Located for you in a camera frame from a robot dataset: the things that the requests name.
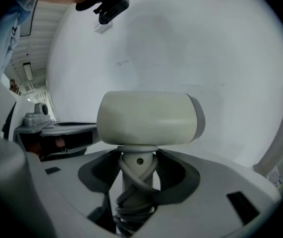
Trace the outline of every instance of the ceiling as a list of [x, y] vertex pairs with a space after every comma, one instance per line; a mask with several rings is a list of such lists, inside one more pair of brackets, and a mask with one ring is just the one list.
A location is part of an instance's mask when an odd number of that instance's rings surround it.
[[[5, 75], [14, 79], [21, 94], [25, 95], [46, 85], [46, 65], [51, 42], [57, 26], [69, 5], [37, 2], [32, 20], [31, 35], [20, 37]], [[23, 69], [25, 62], [31, 63], [34, 80], [29, 81]]]

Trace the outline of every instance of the black headset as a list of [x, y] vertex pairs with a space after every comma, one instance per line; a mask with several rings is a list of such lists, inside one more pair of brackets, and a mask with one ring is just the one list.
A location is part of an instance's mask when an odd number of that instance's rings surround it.
[[76, 10], [87, 10], [97, 3], [102, 4], [94, 12], [99, 14], [99, 23], [102, 25], [108, 24], [129, 7], [129, 0], [87, 0], [77, 3]]

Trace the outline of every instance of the white wall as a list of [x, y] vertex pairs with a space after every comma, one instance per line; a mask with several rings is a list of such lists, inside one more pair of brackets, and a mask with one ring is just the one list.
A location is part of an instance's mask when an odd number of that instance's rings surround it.
[[71, 7], [48, 60], [60, 120], [95, 122], [110, 90], [183, 92], [206, 115], [205, 151], [250, 167], [283, 115], [283, 28], [262, 0], [130, 0], [104, 34], [97, 16]]

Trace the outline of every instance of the cable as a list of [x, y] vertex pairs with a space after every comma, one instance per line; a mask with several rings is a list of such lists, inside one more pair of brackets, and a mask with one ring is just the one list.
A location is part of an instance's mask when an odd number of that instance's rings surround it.
[[[153, 155], [153, 161], [150, 167], [140, 176], [137, 177], [130, 168], [122, 160], [122, 157], [118, 160], [118, 164], [132, 185], [125, 190], [116, 200], [117, 214], [113, 217], [114, 222], [121, 234], [124, 237], [130, 237], [137, 231], [155, 212], [156, 205], [152, 200], [152, 196], [159, 192], [159, 190], [147, 185], [144, 181], [147, 180], [158, 166], [158, 159], [156, 155]], [[145, 195], [148, 202], [139, 206], [126, 207], [123, 204], [129, 199], [131, 195], [140, 191]]]

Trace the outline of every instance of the fluorescent light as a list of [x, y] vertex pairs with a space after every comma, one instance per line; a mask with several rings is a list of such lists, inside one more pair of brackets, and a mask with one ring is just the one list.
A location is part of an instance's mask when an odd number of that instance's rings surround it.
[[27, 79], [29, 81], [33, 80], [32, 70], [31, 70], [31, 63], [26, 62], [23, 64], [24, 72], [27, 75]]

